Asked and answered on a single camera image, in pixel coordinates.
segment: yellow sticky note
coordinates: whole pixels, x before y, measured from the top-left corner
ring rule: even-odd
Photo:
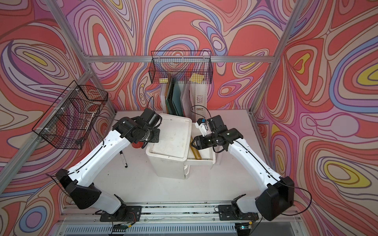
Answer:
[[[168,78],[160,78],[159,83],[168,83]]]
[[[204,77],[205,76],[203,75],[193,73],[189,81],[194,82],[194,83],[201,83]]]

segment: mounting plate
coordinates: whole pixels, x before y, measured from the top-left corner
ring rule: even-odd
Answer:
[[[238,219],[232,213],[231,205],[218,205],[219,219],[221,221],[252,221],[255,222],[259,219],[257,213],[245,213],[242,219]]]
[[[105,211],[102,212],[100,221],[101,222],[123,222],[123,221],[133,221],[135,215],[135,221],[138,222],[141,215],[141,206],[126,206],[126,215],[122,220],[117,220],[114,214],[109,214]]]

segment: white lid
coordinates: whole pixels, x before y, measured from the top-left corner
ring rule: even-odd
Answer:
[[[151,153],[186,158],[192,131],[192,120],[186,117],[160,114],[159,142],[154,143]]]

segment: red object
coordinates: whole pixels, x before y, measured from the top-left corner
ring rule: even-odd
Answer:
[[[143,142],[131,143],[131,145],[132,145],[134,148],[141,148],[141,147],[143,146]]]

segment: yellow tube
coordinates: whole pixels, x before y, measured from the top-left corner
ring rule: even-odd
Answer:
[[[195,159],[196,160],[202,160],[200,152],[197,149],[195,149],[194,147],[192,147],[192,145],[190,145],[190,148],[192,149],[192,152],[194,154]]]

